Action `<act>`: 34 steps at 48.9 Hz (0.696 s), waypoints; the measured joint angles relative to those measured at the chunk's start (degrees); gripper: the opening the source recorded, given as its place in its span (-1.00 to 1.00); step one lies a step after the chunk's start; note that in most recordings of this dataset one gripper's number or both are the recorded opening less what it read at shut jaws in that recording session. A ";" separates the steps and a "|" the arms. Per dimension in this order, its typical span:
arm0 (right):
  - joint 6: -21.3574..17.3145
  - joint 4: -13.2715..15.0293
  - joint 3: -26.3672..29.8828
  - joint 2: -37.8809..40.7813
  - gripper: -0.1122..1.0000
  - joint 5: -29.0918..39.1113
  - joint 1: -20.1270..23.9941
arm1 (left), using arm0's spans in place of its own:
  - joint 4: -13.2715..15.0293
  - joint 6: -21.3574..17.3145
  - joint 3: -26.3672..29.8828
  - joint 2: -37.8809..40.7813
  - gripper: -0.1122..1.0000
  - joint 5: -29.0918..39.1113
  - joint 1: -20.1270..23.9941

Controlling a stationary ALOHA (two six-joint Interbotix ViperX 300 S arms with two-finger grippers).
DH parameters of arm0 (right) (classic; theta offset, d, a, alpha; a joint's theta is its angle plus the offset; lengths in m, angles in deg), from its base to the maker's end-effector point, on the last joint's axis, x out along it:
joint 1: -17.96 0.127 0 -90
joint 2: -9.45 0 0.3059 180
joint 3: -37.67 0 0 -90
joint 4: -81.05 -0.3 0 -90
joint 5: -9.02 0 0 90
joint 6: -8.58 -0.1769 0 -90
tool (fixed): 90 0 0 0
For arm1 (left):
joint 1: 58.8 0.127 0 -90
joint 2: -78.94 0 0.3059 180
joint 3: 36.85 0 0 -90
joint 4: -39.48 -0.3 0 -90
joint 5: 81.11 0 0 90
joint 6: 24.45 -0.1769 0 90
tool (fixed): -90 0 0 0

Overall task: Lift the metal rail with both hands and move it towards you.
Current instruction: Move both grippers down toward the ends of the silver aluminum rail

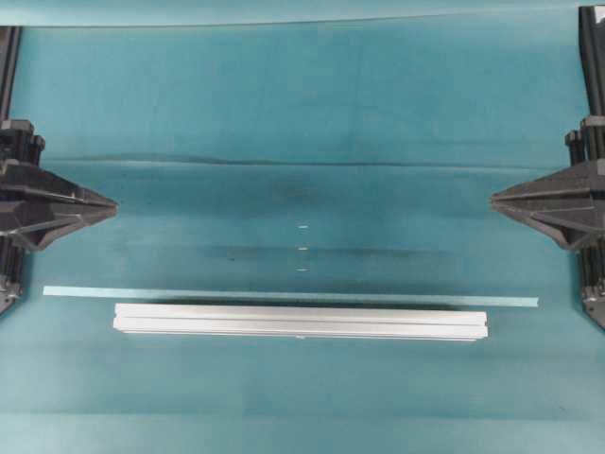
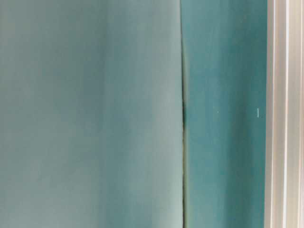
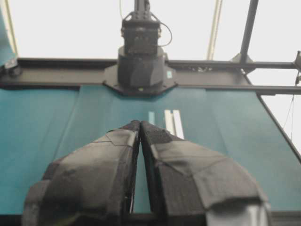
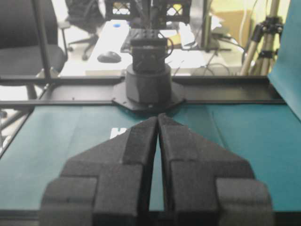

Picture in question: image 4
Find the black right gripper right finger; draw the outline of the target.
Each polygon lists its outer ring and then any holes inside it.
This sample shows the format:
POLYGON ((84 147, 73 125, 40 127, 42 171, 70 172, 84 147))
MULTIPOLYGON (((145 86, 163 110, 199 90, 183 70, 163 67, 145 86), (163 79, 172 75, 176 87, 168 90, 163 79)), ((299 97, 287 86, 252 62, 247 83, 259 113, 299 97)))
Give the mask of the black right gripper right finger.
POLYGON ((272 226, 267 186, 250 163, 172 118, 158 117, 164 198, 177 226, 272 226))

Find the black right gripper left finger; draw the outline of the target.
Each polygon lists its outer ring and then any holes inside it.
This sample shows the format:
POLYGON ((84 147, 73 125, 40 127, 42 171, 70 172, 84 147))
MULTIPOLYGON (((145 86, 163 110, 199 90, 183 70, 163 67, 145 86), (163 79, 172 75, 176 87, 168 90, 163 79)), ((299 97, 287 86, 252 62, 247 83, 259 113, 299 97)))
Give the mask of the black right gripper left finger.
POLYGON ((48 183, 42 226, 136 226, 149 210, 157 118, 69 158, 48 183))

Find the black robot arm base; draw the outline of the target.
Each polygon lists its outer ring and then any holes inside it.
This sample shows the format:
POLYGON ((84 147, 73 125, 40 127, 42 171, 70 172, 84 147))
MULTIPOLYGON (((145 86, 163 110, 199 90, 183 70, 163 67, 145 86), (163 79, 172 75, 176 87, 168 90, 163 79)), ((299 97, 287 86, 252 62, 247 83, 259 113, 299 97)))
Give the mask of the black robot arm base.
POLYGON ((113 88, 112 100, 133 112, 163 112, 185 100, 184 88, 171 78, 166 38, 130 41, 132 63, 125 80, 113 88))

